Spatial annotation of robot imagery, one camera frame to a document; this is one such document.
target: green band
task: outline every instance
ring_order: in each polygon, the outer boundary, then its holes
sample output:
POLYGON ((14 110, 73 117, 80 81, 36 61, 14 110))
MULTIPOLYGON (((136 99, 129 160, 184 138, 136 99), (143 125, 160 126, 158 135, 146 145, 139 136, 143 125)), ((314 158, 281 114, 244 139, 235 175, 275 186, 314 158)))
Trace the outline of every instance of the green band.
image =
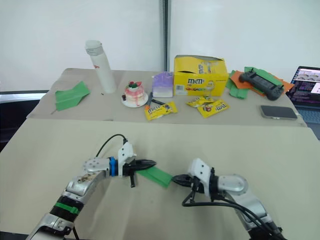
POLYGON ((80 213, 79 209, 76 208, 75 206, 68 206, 68 205, 65 205, 65 204, 63 204, 61 202, 56 202, 55 206, 57 206, 59 208, 62 208, 62 209, 65 209, 65 210, 69 211, 72 214, 77 214, 78 215, 80 213))

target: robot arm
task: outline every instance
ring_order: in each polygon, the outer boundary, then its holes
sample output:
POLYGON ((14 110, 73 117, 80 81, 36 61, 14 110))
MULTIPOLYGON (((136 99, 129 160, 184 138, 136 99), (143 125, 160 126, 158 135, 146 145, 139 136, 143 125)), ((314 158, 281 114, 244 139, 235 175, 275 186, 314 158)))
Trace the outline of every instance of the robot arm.
POLYGON ((192 206, 226 206, 236 209, 244 228, 252 240, 284 239, 278 228, 265 210, 260 200, 252 193, 248 182, 240 175, 216 176, 201 159, 192 161, 188 174, 177 175, 172 179, 192 192, 183 201, 185 207, 192 206), (195 193, 204 193, 211 202, 195 202, 195 193))
POLYGON ((74 228, 74 221, 94 193, 98 183, 108 177, 130 176, 135 187, 134 173, 156 164, 152 160, 135 160, 133 146, 126 141, 114 157, 94 157, 83 164, 82 174, 73 178, 49 213, 46 213, 26 240, 62 240, 74 228))

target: smartphone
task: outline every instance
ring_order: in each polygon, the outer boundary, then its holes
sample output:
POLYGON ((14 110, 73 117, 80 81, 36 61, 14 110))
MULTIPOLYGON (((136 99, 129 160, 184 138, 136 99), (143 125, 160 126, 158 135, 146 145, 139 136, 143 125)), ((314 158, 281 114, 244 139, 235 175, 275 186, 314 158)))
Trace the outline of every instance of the smartphone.
POLYGON ((260 106, 261 115, 267 119, 296 120, 297 115, 290 107, 285 106, 260 106))

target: game controller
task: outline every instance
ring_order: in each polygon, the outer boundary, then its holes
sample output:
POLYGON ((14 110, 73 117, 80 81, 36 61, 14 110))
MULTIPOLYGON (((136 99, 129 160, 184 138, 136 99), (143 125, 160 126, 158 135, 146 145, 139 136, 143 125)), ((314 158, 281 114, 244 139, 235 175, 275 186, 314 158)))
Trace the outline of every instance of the game controller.
POLYGON ((251 71, 244 72, 239 77, 240 82, 248 82, 252 84, 256 89, 265 93, 266 97, 271 100, 277 100, 284 92, 284 85, 275 85, 272 82, 257 75, 253 69, 251 71))

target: black cable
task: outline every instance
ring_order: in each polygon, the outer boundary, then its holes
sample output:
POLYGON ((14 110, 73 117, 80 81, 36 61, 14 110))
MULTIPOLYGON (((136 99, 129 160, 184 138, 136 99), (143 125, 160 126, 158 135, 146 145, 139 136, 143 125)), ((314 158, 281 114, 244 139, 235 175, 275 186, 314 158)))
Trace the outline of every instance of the black cable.
POLYGON ((193 192, 192 191, 182 202, 182 206, 184 207, 196 207, 196 206, 222 206, 222 207, 229 207, 229 208, 234 208, 234 209, 237 209, 239 211, 241 211, 248 219, 250 219, 257 227, 259 227, 260 229, 262 229, 264 232, 266 232, 268 235, 271 235, 272 237, 275 237, 279 240, 286 240, 283 236, 279 236, 279 235, 276 235, 274 233, 274 231, 272 231, 272 229, 267 226, 262 220, 260 217, 258 217, 256 214, 254 214, 251 210, 247 209, 246 207, 236 203, 236 202, 233 202, 233 201, 230 201, 228 199, 225 199, 225 198, 221 198, 220 200, 222 201, 226 201, 228 203, 223 203, 223 202, 192 202, 192 203, 187 203, 187 201, 193 196, 193 192))
POLYGON ((78 233, 77 233, 75 227, 72 228, 72 231, 73 231, 73 234, 74 234, 75 239, 76 239, 76 240, 80 240, 80 238, 79 238, 79 236, 78 236, 78 233))
POLYGON ((100 149, 99 149, 99 151, 98 151, 98 153, 95 155, 95 157, 98 157, 99 156, 99 154, 100 154, 100 152, 102 151, 102 149, 104 148, 104 146, 111 140, 111 139, 113 139, 114 137, 116 137, 116 136, 121 136, 121 137, 123 137, 123 144, 125 144, 128 140, 126 139, 126 137, 125 136, 123 136, 122 134, 115 134, 115 135, 112 135, 111 137, 109 137, 109 139, 107 140, 107 141, 105 141, 105 143, 100 147, 100 149))

